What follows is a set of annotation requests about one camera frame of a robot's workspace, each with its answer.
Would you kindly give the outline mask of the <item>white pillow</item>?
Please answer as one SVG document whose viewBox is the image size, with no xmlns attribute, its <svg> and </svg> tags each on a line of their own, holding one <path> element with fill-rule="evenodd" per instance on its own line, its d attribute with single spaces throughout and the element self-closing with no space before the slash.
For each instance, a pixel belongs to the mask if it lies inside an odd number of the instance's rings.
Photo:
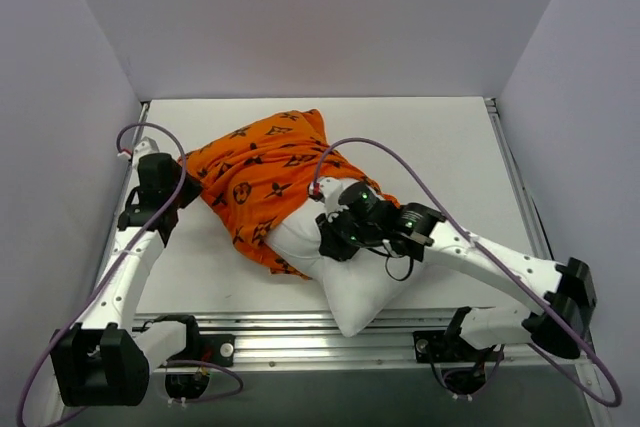
<svg viewBox="0 0 640 427">
<path fill-rule="evenodd" d="M 325 202 L 309 198 L 268 234 L 266 243 L 321 286 L 340 332 L 353 337 L 395 298 L 420 282 L 431 265 L 416 262 L 407 272 L 405 260 L 384 262 L 365 249 L 338 261 L 322 248 L 326 236 L 319 221 L 325 214 Z"/>
</svg>

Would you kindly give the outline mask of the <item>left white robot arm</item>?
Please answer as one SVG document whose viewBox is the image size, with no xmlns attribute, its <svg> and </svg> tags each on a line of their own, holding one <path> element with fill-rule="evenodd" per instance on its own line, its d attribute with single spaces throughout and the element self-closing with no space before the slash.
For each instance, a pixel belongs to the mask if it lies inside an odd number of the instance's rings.
<svg viewBox="0 0 640 427">
<path fill-rule="evenodd" d="M 96 294 L 50 353 L 67 407 L 136 406 L 151 373 L 169 360 L 194 364 L 202 352 L 191 315 L 163 314 L 134 335 L 133 321 L 179 210 L 200 194 L 198 181 L 168 153 L 136 160 L 139 184 L 125 201 Z"/>
</svg>

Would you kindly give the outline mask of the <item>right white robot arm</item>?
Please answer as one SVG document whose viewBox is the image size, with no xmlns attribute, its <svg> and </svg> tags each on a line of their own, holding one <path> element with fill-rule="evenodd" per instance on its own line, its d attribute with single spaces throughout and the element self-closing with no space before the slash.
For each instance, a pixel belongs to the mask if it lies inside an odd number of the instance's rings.
<svg viewBox="0 0 640 427">
<path fill-rule="evenodd" d="M 336 261 L 359 251 L 405 258 L 408 267 L 435 264 L 460 272 L 514 300 L 511 307 L 460 307 L 444 347 L 464 360 L 492 346 L 531 344 L 555 357 L 580 357 L 597 304 L 590 267 L 521 253 L 462 229 L 420 203 L 397 206 L 363 181 L 323 178 L 309 188 L 323 206 L 316 222 L 320 252 Z"/>
</svg>

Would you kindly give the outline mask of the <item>orange patterned pillowcase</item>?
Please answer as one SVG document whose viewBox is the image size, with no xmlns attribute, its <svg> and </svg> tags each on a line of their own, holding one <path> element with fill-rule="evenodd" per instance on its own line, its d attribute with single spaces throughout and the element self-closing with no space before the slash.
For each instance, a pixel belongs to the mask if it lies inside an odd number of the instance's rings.
<svg viewBox="0 0 640 427">
<path fill-rule="evenodd" d="M 328 148 L 316 109 L 278 112 L 186 154 L 201 198 L 228 230 L 234 248 L 273 274 L 309 277 L 266 244 L 267 235 L 309 199 Z"/>
</svg>

